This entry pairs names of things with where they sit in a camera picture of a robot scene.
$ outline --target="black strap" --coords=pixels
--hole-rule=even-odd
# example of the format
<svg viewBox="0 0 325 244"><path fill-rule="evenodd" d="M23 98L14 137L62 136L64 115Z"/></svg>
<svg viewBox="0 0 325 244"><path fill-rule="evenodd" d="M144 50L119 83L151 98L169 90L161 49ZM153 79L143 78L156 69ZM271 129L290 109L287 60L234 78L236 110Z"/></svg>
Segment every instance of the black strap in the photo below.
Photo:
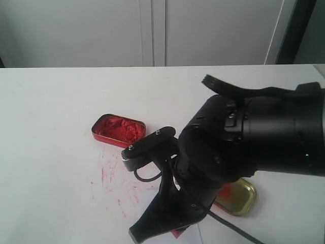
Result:
<svg viewBox="0 0 325 244"><path fill-rule="evenodd" d="M263 89L245 89L231 85L211 75L206 75L202 83L215 93L231 98L242 100L244 98L271 97L292 102L314 101L321 96L321 88L318 82L300 84L296 90L286 90L277 87L266 87Z"/></svg>

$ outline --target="white wall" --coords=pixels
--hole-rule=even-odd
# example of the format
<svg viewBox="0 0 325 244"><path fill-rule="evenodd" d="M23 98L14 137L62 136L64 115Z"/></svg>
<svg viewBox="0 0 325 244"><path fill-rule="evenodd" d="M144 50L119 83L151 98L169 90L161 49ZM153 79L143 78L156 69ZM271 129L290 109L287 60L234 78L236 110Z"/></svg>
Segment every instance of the white wall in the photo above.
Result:
<svg viewBox="0 0 325 244"><path fill-rule="evenodd" d="M280 25L286 26L294 4L292 0L167 0L166 63L264 64L282 6L286 12Z"/></svg>
<svg viewBox="0 0 325 244"><path fill-rule="evenodd" d="M325 63L325 1L318 0L297 52L295 64Z"/></svg>
<svg viewBox="0 0 325 244"><path fill-rule="evenodd" d="M0 0L6 67L142 66L137 0Z"/></svg>

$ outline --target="metal tin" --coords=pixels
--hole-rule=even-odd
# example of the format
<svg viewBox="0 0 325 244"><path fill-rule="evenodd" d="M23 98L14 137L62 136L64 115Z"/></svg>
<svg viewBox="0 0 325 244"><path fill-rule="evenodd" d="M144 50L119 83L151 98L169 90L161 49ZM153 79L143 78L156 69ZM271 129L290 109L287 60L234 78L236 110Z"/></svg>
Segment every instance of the metal tin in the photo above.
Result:
<svg viewBox="0 0 325 244"><path fill-rule="evenodd" d="M248 181L238 181L225 185L220 189L214 204L234 216L247 213L256 199L257 191Z"/></svg>
<svg viewBox="0 0 325 244"><path fill-rule="evenodd" d="M118 116L118 115L114 115L114 114L104 114L103 116L101 116L97 121L96 123L92 126L91 128L91 132L92 132L92 135L93 137L98 140L98 141L101 141L101 142L105 142L105 143L109 143L109 144L112 144L112 145L115 145L115 146L119 146L119 147L123 147L123 148L126 148L128 147L129 145L132 145L132 143L134 142L126 142L126 141L120 141L120 140L116 140L114 138L111 138L111 137L107 137L107 136L103 136L103 135L99 135L96 133L96 128L97 126L99 125L99 123L106 119L107 117L114 117L114 118L125 118L125 119L128 119L136 124L139 124L143 127L143 134L138 138L138 140L142 139L143 137L145 137L146 135L146 125L142 122L142 121L138 121L138 120L135 120L135 119L131 119L131 118L126 118L126 117L122 117L122 116Z"/></svg>

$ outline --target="tin lid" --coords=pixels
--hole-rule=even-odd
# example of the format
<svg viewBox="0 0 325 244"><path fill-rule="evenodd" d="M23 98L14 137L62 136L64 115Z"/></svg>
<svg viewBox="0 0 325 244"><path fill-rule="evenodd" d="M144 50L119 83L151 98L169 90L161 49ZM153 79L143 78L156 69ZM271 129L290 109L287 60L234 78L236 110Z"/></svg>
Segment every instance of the tin lid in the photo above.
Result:
<svg viewBox="0 0 325 244"><path fill-rule="evenodd" d="M241 216L249 211L256 195L255 186L240 178L236 182L223 186L214 203L231 215Z"/></svg>
<svg viewBox="0 0 325 244"><path fill-rule="evenodd" d="M145 137L146 126L142 121L104 114L91 131L96 140L125 148Z"/></svg>

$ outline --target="gold tin lid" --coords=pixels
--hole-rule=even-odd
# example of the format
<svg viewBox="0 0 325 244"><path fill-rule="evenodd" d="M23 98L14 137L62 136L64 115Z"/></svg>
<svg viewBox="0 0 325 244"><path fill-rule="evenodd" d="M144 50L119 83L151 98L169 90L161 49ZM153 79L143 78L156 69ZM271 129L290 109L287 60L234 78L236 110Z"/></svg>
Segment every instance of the gold tin lid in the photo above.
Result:
<svg viewBox="0 0 325 244"><path fill-rule="evenodd" d="M256 195L255 186L240 178L220 189L215 204L231 215L241 216L249 211Z"/></svg>

